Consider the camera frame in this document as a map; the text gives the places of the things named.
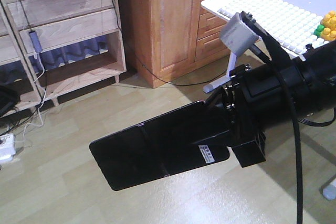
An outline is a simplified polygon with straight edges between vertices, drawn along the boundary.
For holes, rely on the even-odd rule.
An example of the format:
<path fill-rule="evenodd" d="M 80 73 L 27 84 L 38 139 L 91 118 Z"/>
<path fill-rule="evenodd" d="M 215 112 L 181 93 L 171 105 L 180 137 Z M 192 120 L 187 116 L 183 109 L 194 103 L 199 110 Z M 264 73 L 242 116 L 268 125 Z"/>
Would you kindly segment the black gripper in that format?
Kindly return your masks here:
<path fill-rule="evenodd" d="M 230 146 L 241 167 L 248 167 L 266 160 L 265 130 L 308 112 L 310 91 L 295 66 L 279 71 L 240 65 L 229 76 L 231 84 L 206 99 L 205 113 L 181 117 L 181 145 Z"/>

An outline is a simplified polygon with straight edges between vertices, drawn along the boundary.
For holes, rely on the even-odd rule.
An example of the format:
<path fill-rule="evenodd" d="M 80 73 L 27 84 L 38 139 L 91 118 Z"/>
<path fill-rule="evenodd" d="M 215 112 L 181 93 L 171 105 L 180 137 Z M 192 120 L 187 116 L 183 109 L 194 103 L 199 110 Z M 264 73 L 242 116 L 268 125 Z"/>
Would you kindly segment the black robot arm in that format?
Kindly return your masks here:
<path fill-rule="evenodd" d="M 286 67 L 274 60 L 258 68 L 241 65 L 229 86 L 187 106 L 176 130 L 189 169 L 225 161 L 234 154 L 242 167 L 264 162 L 265 130 L 309 113 L 335 108 L 335 43 L 295 58 Z"/>

